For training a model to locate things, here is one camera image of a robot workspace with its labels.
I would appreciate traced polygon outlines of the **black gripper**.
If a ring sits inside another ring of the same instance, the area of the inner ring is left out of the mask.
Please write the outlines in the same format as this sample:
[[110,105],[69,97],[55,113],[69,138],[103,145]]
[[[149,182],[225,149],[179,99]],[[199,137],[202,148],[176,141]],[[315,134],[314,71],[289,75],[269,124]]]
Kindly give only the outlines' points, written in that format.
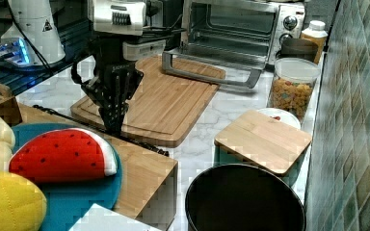
[[123,42],[123,36],[91,38],[86,51],[95,60],[93,78],[81,84],[85,94],[100,107],[98,111],[106,130],[116,135],[120,134],[128,112],[127,100],[132,98],[144,77],[135,61],[124,59]]

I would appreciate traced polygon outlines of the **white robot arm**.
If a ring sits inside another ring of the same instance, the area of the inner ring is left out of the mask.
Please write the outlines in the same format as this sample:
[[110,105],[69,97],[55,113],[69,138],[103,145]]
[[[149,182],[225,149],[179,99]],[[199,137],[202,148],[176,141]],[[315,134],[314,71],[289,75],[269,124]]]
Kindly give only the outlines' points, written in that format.
[[131,99],[144,74],[136,63],[123,56],[123,44],[135,39],[136,26],[143,25],[145,5],[115,0],[92,0],[92,36],[85,53],[94,57],[93,78],[83,81],[75,75],[73,81],[98,106],[108,133],[119,135]]

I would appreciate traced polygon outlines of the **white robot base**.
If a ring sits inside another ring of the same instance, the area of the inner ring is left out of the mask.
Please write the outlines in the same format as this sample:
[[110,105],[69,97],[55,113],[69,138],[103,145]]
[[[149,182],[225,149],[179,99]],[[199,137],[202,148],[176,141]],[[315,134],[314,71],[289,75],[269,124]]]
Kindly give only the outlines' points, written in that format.
[[49,0],[7,0],[13,25],[0,41],[0,58],[18,67],[49,66],[66,56]]

